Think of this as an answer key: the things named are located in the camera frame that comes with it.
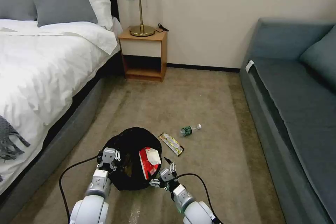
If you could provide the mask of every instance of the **water bottle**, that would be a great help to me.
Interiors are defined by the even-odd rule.
[[[181,129],[181,131],[180,131],[180,135],[181,135],[181,137],[186,137],[186,136],[188,136],[188,135],[191,135],[191,133],[194,131],[194,130],[196,130],[196,129],[201,129],[202,128],[202,125],[200,125],[200,124],[197,124],[197,126],[196,127],[194,127],[194,126],[187,126],[187,127],[183,127],[182,129]]]

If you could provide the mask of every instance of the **sofa seat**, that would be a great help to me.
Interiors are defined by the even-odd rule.
[[[326,212],[336,223],[336,94],[296,60],[253,57],[255,71]]]

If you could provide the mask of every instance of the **white wall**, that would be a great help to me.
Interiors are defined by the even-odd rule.
[[[139,23],[137,0],[118,0],[122,26]],[[259,17],[336,19],[336,0],[144,0],[144,23],[162,23],[168,62],[239,68]]]

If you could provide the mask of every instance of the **nightstand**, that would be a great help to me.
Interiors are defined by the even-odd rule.
[[[119,35],[125,78],[162,82],[167,68],[167,32],[135,37],[129,30]]]

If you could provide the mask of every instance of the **green bottle label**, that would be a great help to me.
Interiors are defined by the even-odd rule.
[[[193,130],[191,129],[190,126],[188,126],[188,127],[183,127],[183,129],[185,130],[185,135],[186,135],[186,136],[190,135],[190,134],[193,132]]]

